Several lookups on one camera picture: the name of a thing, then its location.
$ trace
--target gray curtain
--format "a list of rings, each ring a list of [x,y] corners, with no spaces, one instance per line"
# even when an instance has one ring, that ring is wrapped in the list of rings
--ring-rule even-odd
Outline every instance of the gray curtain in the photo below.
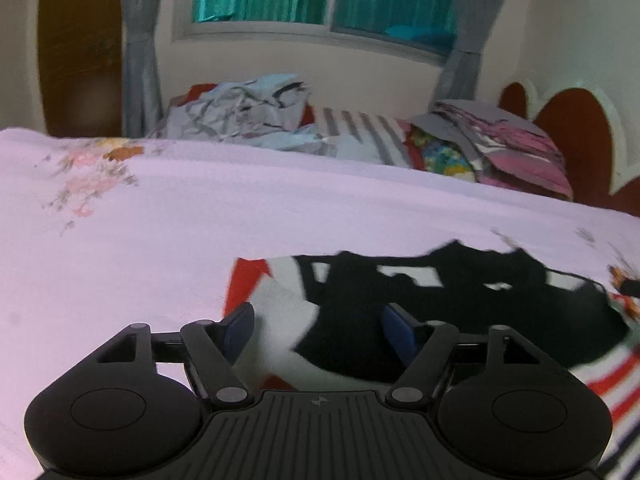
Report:
[[[504,0],[453,0],[457,40],[433,93],[440,99],[474,99],[482,50]]]
[[[122,135],[137,139],[162,118],[154,32],[160,0],[120,0],[126,49],[122,63]]]

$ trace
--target striped pillow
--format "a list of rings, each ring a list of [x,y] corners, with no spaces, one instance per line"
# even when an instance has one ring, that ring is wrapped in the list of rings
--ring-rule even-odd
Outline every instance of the striped pillow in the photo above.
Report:
[[[351,136],[371,153],[378,164],[411,168],[404,141],[404,130],[398,120],[382,115],[370,115],[348,110],[314,107],[320,135],[329,142],[340,136]]]

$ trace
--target wooden door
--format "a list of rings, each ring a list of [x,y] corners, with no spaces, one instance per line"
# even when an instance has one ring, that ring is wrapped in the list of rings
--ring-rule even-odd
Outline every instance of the wooden door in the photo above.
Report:
[[[40,0],[38,63],[47,131],[120,135],[120,0]]]

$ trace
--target curtain tieback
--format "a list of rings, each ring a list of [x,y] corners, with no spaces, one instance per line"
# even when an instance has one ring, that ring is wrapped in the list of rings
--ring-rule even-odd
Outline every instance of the curtain tieback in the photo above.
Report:
[[[153,35],[150,32],[128,32],[127,43],[145,43],[149,40],[153,41]]]

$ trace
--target striped fabric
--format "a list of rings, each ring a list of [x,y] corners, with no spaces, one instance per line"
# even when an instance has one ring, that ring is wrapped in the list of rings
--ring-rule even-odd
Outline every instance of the striped fabric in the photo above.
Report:
[[[351,136],[365,152],[372,153],[375,161],[386,166],[411,168],[404,140],[404,130],[397,120],[382,115],[362,112],[314,108],[320,134],[336,141],[340,136]]]
[[[621,344],[572,370],[609,407],[613,434],[598,466],[607,480],[640,478],[640,346]]]

